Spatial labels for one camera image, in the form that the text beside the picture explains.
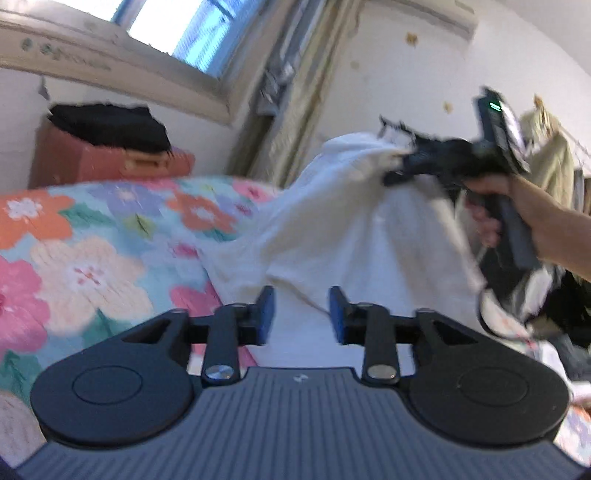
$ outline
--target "finger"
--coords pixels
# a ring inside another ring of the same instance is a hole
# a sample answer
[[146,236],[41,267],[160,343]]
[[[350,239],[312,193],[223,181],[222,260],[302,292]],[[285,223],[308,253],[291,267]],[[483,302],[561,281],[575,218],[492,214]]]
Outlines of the finger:
[[482,245],[489,248],[496,248],[501,243],[501,237],[497,233],[488,233],[481,237]]
[[464,185],[473,192],[481,195],[499,193],[509,195],[509,177],[505,175],[488,175],[479,179],[465,180]]
[[489,213],[484,207],[474,206],[470,209],[470,212],[472,213],[472,218],[477,222],[484,222],[490,218]]
[[480,233],[500,233],[502,225],[499,220],[487,218],[478,224]]

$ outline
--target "beige garment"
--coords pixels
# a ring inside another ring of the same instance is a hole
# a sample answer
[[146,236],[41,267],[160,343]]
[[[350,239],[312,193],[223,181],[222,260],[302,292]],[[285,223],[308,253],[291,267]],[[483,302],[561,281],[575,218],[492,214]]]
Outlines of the beige garment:
[[544,145],[560,131],[560,122],[546,109],[536,109],[525,113],[520,119],[521,133],[528,142]]
[[571,208],[574,190],[574,161],[569,142],[557,134],[528,158],[531,173],[526,178],[549,193],[564,207]]

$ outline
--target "air conditioner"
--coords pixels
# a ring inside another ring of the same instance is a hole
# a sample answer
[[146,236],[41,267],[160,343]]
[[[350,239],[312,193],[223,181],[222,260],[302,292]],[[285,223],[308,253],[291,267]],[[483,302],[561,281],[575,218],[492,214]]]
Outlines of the air conditioner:
[[442,25],[471,40],[478,27],[478,15],[470,0],[388,0],[405,12]]

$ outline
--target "hand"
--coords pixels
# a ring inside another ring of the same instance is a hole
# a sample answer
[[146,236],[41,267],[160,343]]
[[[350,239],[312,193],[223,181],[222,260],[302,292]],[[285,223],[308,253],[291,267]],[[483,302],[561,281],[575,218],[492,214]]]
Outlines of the hand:
[[[465,185],[479,194],[498,193],[513,200],[515,208],[531,229],[538,256],[543,260],[553,256],[551,241],[552,220],[559,216],[562,208],[541,188],[518,176],[490,175],[479,179],[466,180]],[[478,225],[480,240],[487,247],[497,247],[501,241],[502,225],[491,218],[484,207],[466,202]]]

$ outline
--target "round black disc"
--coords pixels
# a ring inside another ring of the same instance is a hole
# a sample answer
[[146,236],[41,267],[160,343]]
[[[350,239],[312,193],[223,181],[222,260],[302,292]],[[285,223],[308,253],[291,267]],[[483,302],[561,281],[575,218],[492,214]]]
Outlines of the round black disc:
[[564,381],[496,344],[449,348],[420,369],[410,400],[429,426],[458,442],[509,447],[555,432],[567,413]]
[[123,446],[175,423],[194,391],[186,370],[154,346],[89,349],[49,367],[31,406],[48,437],[77,446]]

